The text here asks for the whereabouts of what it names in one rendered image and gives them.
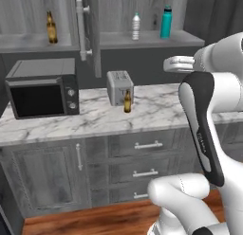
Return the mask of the black microwave oven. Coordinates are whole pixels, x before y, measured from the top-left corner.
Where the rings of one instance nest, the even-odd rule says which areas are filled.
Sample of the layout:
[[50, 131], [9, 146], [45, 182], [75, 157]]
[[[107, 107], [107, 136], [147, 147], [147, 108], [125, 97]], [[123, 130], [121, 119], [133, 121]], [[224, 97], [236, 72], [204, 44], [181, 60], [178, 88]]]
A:
[[16, 119], [78, 115], [74, 58], [19, 60], [6, 76]]

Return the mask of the grey wall cabinet door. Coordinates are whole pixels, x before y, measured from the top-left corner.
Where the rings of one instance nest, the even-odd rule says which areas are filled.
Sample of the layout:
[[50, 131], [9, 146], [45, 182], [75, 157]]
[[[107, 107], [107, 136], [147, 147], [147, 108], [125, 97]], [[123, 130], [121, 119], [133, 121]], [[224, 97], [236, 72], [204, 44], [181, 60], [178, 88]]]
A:
[[85, 37], [89, 41], [86, 48], [92, 50], [92, 54], [87, 56], [87, 62], [95, 77], [100, 78], [102, 76], [102, 65], [100, 51], [99, 2], [98, 0], [84, 0], [84, 5], [89, 7], [89, 13], [84, 15]]
[[183, 29], [205, 45], [243, 32], [243, 0], [188, 0]]

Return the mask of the grey base cabinet door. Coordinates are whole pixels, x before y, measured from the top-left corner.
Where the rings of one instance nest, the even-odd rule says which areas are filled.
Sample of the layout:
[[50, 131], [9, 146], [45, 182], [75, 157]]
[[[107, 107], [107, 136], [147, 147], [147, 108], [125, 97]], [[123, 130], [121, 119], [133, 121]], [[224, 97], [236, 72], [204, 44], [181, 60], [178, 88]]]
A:
[[[77, 143], [81, 145], [81, 171]], [[24, 217], [90, 207], [82, 143], [63, 140], [6, 146], [0, 161]]]

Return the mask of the grey open wall cabinet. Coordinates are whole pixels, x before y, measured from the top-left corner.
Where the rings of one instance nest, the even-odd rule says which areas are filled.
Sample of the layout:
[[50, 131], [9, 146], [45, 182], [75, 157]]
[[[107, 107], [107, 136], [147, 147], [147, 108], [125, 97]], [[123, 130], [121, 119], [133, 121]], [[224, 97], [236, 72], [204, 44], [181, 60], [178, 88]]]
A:
[[[47, 36], [47, 12], [57, 44]], [[79, 50], [75, 0], [0, 0], [0, 53]]]
[[[183, 29], [188, 0], [99, 0], [101, 49], [203, 46], [204, 41]], [[161, 15], [172, 7], [169, 39], [159, 37]], [[132, 20], [140, 17], [140, 37], [132, 39]]]

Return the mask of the grey base cabinet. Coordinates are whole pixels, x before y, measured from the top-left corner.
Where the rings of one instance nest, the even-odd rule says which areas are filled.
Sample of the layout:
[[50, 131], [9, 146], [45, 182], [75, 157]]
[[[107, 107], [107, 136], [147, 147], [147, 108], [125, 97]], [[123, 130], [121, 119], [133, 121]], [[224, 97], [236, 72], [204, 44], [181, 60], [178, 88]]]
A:
[[225, 154], [243, 163], [243, 122], [216, 124], [215, 127]]

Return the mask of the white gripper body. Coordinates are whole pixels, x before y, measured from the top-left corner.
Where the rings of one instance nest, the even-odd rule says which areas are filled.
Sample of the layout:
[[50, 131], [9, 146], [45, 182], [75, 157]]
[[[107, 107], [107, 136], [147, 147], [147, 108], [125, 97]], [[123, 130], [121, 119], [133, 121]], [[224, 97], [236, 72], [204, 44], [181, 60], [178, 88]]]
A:
[[165, 72], [187, 73], [194, 70], [195, 59], [190, 56], [173, 56], [163, 62]]

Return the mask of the silver toaster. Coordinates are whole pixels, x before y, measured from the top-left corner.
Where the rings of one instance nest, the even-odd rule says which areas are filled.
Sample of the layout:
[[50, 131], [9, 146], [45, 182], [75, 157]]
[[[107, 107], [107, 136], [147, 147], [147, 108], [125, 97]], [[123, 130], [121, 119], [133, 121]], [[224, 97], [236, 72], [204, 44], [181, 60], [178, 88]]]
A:
[[131, 99], [134, 98], [134, 83], [127, 71], [108, 71], [106, 74], [107, 94], [112, 106], [123, 105], [125, 93], [130, 91]]

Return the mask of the teal drink bottle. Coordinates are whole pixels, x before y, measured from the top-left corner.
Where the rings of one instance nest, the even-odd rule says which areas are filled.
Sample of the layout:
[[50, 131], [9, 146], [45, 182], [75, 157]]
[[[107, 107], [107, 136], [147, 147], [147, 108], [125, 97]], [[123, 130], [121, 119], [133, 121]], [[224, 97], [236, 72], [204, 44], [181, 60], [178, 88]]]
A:
[[170, 37], [172, 24], [172, 8], [165, 6], [161, 16], [160, 38], [165, 39]]

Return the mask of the brown beer bottle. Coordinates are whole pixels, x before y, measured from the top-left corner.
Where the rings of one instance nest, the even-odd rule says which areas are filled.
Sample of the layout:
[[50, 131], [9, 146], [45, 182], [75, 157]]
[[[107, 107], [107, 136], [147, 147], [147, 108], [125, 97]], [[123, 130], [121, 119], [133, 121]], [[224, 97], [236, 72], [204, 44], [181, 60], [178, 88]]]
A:
[[131, 112], [131, 94], [130, 90], [126, 90], [124, 101], [123, 101], [123, 111], [125, 113]]
[[58, 43], [56, 25], [53, 21], [52, 14], [50, 11], [47, 12], [47, 36], [51, 44]]

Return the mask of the grey drawer front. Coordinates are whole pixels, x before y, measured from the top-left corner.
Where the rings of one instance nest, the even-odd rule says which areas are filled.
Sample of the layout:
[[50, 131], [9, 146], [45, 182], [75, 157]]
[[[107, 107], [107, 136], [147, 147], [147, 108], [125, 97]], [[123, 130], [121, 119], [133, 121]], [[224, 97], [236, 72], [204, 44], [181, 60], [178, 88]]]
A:
[[[110, 136], [108, 138], [109, 156], [126, 157], [173, 150], [178, 146], [179, 138], [180, 132], [177, 130], [163, 130]], [[136, 150], [134, 148], [136, 142], [139, 142], [139, 144], [150, 144], [154, 143], [155, 140], [163, 143], [163, 146], [141, 150]]]
[[137, 194], [147, 193], [147, 184], [137, 183], [137, 184], [130, 184], [122, 188], [111, 189], [109, 191], [109, 201], [111, 204], [114, 204], [114, 203], [140, 200], [140, 199], [134, 199], [134, 192], [136, 192]]
[[[158, 171], [158, 175], [133, 177], [133, 172], [149, 172], [151, 169]], [[112, 184], [132, 182], [135, 180], [171, 175], [178, 171], [178, 161], [175, 157], [155, 159], [141, 159], [129, 163], [111, 165], [109, 168], [110, 182]]]

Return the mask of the clear plastic water bottle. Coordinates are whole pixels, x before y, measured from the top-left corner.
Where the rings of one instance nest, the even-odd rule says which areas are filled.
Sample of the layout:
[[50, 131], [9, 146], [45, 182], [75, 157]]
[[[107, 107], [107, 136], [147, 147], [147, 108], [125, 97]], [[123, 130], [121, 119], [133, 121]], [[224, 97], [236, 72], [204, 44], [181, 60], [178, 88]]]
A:
[[134, 41], [138, 40], [140, 37], [140, 17], [136, 12], [132, 20], [132, 39]]

